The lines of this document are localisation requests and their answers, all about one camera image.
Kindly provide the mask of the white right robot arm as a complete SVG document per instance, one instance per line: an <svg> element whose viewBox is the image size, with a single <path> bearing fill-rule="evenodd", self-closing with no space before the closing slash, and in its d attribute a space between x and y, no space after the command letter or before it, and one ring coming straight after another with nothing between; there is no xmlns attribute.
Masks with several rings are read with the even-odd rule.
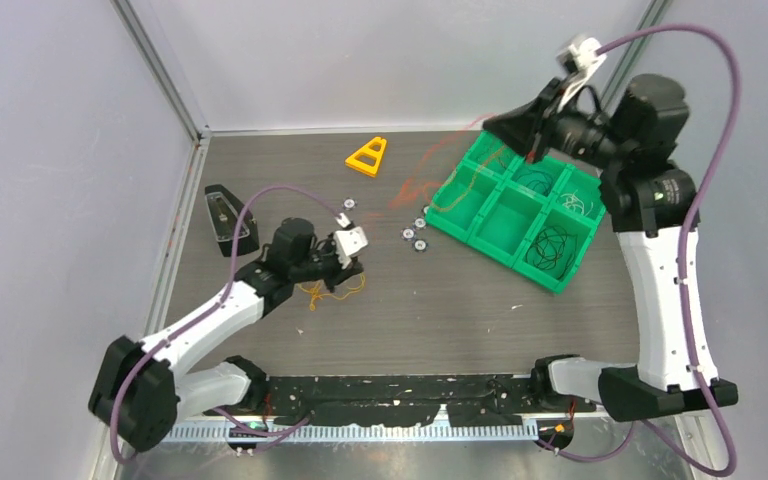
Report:
<svg viewBox="0 0 768 480"><path fill-rule="evenodd" d="M574 396L631 422L738 402L738 387L713 363L701 318L697 188L671 158L688 116L677 81L641 74L611 116L570 105L542 127L540 150L560 151L600 172L601 201L631 278L639 330L633 364L578 355L538 360L530 392L544 410Z"/></svg>

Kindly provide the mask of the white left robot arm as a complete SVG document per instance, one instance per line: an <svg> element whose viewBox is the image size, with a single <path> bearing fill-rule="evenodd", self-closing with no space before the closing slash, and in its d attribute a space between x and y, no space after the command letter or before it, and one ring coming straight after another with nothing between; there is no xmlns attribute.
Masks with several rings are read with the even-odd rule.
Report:
<svg viewBox="0 0 768 480"><path fill-rule="evenodd" d="M369 241L363 227L316 194L289 186L325 208L337 228L324 238L313 224L290 217L257 257L238 263L239 233L250 208L267 186L244 202L231 231L229 276L222 289L173 325L140 340L121 336L107 348L88 401L89 411L108 428L109 448L120 464L158 445L181 420L203 411L221 415L235 406L258 412L269 395L268 375L251 361L230 357L196 372L194 366L243 328L265 318L289 299L299 283L320 281L328 290L363 273L360 253Z"/></svg>

